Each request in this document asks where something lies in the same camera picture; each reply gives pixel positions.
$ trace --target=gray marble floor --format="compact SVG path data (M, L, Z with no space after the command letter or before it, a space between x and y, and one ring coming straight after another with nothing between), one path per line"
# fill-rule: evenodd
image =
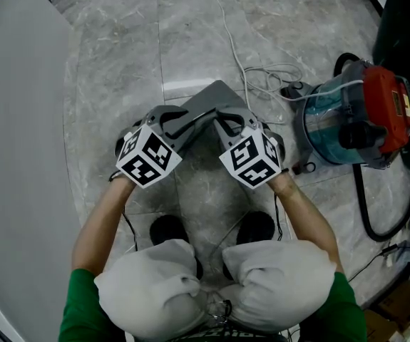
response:
M302 69L304 81L321 83L331 77L339 54L351 51L371 58L379 18L367 0L221 1L243 66L290 62ZM113 145L122 129L156 105L184 103L216 79L241 96L243 84L215 0L53 3L76 32L66 70L64 135L83 223L114 170ZM278 103L252 92L250 102L257 115L276 120ZM276 126L275 131L285 140L290 166L298 158L292 128ZM220 252L214 248L226 231L249 209L275 215L268 187L243 189L227 174L218 154L217 138L209 129L171 176L147 190L137 189L126 207L141 248L150 245L148 229L156 217L180 215L209 285L225 282ZM323 167L295 179L331 222L351 276L383 246L364 233L351 167ZM406 206L410 172L397 159L385 171L365 169L364 181L374 226L390 228ZM280 209L284 238L289 239L294 234ZM235 232L221 249L235 241ZM121 222L108 265L132 245L130 230ZM370 300L398 271L383 260L374 262L352 283L358 302Z

